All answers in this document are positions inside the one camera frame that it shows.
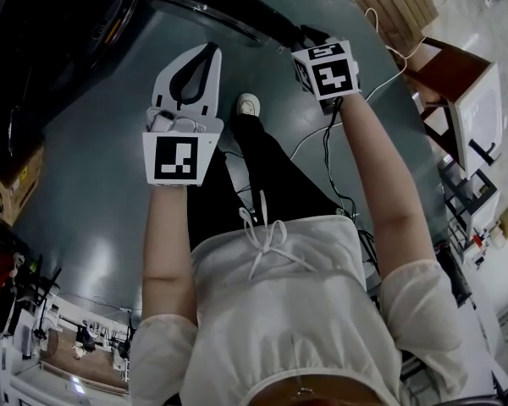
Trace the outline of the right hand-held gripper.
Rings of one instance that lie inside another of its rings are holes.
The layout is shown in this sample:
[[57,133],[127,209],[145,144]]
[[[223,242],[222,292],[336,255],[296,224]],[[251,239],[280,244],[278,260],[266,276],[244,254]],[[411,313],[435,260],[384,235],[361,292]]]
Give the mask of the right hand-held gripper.
[[336,99],[360,92],[358,63],[349,41],[307,25],[300,30],[303,37],[291,48],[296,79],[329,115]]

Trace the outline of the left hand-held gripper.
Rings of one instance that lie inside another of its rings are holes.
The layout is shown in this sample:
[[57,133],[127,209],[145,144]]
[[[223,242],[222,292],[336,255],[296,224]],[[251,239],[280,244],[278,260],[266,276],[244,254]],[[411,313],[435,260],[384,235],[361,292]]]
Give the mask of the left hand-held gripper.
[[142,134],[149,184],[202,185],[224,130],[221,119],[211,118],[218,110],[221,64],[220,48],[208,42],[181,53],[157,76]]

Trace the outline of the person's right forearm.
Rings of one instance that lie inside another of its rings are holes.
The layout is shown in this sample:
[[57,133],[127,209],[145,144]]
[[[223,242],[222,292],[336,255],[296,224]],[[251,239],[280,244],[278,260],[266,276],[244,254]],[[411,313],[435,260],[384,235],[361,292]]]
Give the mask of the person's right forearm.
[[342,97],[342,126],[373,222],[381,277],[435,258],[412,175],[375,112],[359,94]]

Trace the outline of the person's left forearm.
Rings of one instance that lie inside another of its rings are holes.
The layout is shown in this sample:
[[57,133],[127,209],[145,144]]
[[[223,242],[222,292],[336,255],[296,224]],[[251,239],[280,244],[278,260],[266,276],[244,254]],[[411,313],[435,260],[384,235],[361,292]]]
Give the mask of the person's left forearm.
[[197,323],[187,189],[152,188],[143,249],[142,318],[180,315]]

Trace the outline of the person's white shoe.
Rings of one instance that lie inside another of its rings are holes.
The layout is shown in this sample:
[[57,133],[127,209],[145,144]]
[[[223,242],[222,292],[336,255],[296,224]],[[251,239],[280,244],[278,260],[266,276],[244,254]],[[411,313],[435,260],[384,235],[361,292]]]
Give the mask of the person's white shoe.
[[259,117],[261,112],[261,105],[259,99],[251,93],[242,93],[236,100],[236,114],[249,115],[256,118]]

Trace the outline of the person's black trousers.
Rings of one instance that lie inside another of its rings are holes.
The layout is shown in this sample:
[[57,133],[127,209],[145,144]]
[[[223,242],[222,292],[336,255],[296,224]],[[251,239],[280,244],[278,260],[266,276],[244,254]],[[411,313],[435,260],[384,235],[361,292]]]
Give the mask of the person's black trousers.
[[[338,205],[287,157],[258,117],[235,115],[230,119],[230,128],[248,171],[258,220],[262,219],[260,194],[265,195],[270,222],[336,213]],[[229,175],[225,155],[216,149],[202,186],[190,186],[187,190],[190,247],[194,249],[206,239],[243,228],[239,216],[243,206]]]

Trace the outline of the brown and white cabinet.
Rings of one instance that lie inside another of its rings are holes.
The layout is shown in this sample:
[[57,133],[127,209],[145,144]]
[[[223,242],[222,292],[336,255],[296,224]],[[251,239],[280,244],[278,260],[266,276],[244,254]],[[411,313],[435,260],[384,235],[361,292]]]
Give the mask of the brown and white cabinet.
[[503,116],[498,65],[433,38],[424,45],[439,52],[419,70],[405,75],[439,95],[424,106],[426,134],[461,168],[464,179],[494,163],[502,141]]

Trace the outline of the large cardboard box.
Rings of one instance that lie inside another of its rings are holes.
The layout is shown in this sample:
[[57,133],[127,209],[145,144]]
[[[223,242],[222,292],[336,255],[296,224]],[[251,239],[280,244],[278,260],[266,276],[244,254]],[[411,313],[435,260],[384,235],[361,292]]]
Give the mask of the large cardboard box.
[[0,172],[0,220],[13,226],[39,184],[44,140],[31,143]]

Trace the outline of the person's white top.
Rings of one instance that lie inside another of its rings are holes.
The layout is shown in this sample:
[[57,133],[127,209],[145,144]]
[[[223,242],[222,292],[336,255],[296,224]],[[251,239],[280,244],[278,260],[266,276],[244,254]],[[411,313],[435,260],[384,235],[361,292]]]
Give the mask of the person's white top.
[[450,280],[434,260],[405,264],[366,290],[352,222],[324,216],[247,225],[192,253],[198,321],[156,315],[130,350],[133,406],[246,406],[293,376],[344,376],[389,406],[413,404],[401,355],[413,354],[438,399],[460,396],[469,376]]

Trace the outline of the black standing fan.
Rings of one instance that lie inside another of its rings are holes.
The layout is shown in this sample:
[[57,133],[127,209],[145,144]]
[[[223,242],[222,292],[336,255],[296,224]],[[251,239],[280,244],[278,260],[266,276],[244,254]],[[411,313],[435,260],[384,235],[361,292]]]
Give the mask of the black standing fan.
[[31,331],[31,340],[41,359],[49,359],[58,349],[58,331],[52,321],[41,315]]

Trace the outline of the black frame shelf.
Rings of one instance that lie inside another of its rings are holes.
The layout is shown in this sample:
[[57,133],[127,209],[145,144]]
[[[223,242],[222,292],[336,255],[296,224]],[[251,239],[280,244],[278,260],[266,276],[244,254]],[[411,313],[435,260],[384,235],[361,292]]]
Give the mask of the black frame shelf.
[[439,163],[450,243],[463,259],[468,250],[482,249],[494,225],[500,191],[481,168],[470,178],[461,175],[461,167],[449,156]]

